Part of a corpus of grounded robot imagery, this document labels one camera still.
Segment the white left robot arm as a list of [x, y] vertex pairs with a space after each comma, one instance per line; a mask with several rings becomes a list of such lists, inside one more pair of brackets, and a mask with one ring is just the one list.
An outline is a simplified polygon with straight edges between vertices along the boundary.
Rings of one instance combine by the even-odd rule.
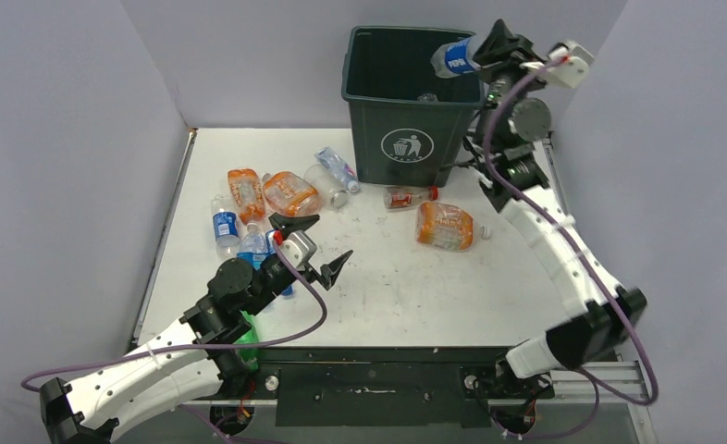
[[282, 339], [243, 343], [259, 314], [294, 282], [310, 292], [329, 290], [351, 258], [347, 251], [315, 268], [317, 251], [306, 231], [319, 216], [272, 215], [275, 251], [259, 267], [243, 258], [220, 264], [207, 291], [166, 329], [108, 364], [86, 364], [85, 376], [66, 381], [59, 371], [38, 389], [41, 418], [53, 443], [111, 443], [134, 426], [187, 401], [220, 394], [232, 399], [252, 372], [245, 350]]

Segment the Pepsi bottle blue label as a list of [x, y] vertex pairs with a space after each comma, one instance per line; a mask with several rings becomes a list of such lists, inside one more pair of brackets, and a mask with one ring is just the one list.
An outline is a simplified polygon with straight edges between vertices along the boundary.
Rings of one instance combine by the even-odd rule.
[[441, 79], [452, 79], [480, 70], [481, 65], [474, 61], [474, 55], [485, 39], [484, 35], [475, 34], [441, 45], [430, 60], [435, 75]]

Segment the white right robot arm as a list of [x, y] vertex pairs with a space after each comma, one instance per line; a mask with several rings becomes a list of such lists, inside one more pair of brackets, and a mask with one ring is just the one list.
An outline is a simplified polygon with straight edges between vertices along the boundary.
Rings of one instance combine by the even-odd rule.
[[625, 288], [592, 254], [534, 158], [535, 143], [550, 134], [551, 113], [531, 92], [549, 85], [577, 87], [594, 57], [574, 41], [556, 43], [541, 56], [529, 39], [498, 19], [472, 59], [489, 87], [474, 133], [483, 151], [478, 169], [486, 182], [481, 187], [524, 238], [564, 310], [561, 322], [499, 359], [496, 387], [517, 396], [533, 376], [577, 370], [633, 339], [647, 298], [638, 288]]

